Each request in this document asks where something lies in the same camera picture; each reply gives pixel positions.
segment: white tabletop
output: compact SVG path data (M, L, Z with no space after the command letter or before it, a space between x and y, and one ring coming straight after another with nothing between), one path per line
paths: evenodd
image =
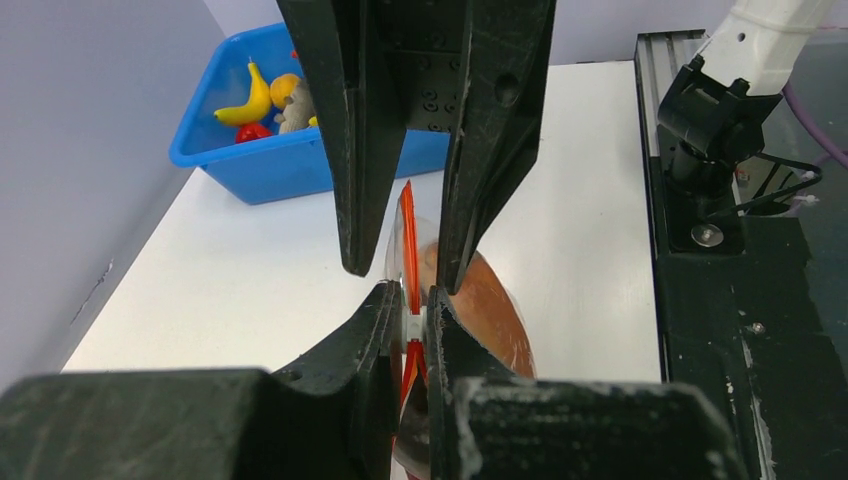
M416 213L437 220L441 174L412 182ZM351 276L331 193L247 206L198 170L65 370L277 369L359 306L386 237L367 278ZM551 68L538 162L479 250L518 301L540 377L659 381L632 62Z

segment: red tomato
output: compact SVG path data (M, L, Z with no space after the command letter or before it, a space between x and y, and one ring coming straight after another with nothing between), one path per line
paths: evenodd
M239 128L238 133L236 133L236 143L249 142L251 140L270 137L271 135L273 135L271 130L268 130L262 125L259 125L258 123L249 123Z

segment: silver bolt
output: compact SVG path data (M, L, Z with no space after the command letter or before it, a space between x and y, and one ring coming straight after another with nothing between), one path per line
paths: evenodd
M696 225L692 228L692 240L702 247L715 247L724 241L724 233L715 225Z

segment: toy banana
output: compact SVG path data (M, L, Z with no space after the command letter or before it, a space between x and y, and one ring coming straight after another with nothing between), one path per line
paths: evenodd
M271 111L271 93L268 83L259 73L259 67L250 62L250 97L240 107L227 107L215 110L215 118L228 127L241 127L261 121Z

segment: blue plastic container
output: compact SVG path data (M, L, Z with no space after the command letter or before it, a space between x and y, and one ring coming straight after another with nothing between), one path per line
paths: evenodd
M256 62L269 84L284 73L303 76L299 62L292 58L292 49L291 37L282 23L225 40L206 67L174 135L169 150L174 165L202 168L249 204L332 190L330 167L318 128L236 144L238 129L221 125L212 114L247 100L249 59ZM262 122L273 132L275 113L272 109ZM448 140L449 136L443 133L409 131L397 176L444 168Z

